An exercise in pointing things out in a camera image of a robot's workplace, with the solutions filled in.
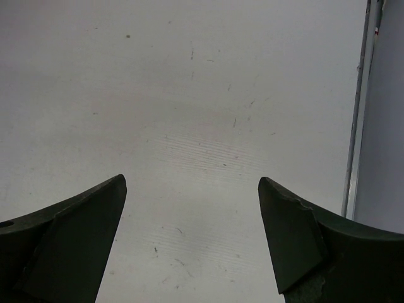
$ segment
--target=white surface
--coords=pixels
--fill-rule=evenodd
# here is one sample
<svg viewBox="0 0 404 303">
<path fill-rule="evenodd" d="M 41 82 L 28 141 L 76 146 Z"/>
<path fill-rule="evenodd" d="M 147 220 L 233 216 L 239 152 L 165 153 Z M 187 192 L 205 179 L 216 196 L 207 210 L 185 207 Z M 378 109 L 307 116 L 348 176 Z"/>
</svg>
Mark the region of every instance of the white surface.
<svg viewBox="0 0 404 303">
<path fill-rule="evenodd" d="M 123 173 L 98 302 L 282 302 L 258 181 L 340 212 L 365 5 L 1 1 L 0 220 Z"/>
</svg>

